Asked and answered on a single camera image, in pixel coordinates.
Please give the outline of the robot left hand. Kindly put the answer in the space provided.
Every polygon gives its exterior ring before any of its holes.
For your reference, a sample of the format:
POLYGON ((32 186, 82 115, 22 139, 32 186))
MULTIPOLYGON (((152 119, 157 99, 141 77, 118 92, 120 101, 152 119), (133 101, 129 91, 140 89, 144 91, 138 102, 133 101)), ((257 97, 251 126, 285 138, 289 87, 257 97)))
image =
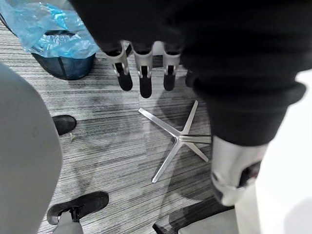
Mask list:
POLYGON ((234 205, 257 176, 268 144, 306 87, 312 67, 309 0, 73 0, 102 51, 177 46, 206 102, 212 133, 212 182, 218 201, 234 205))

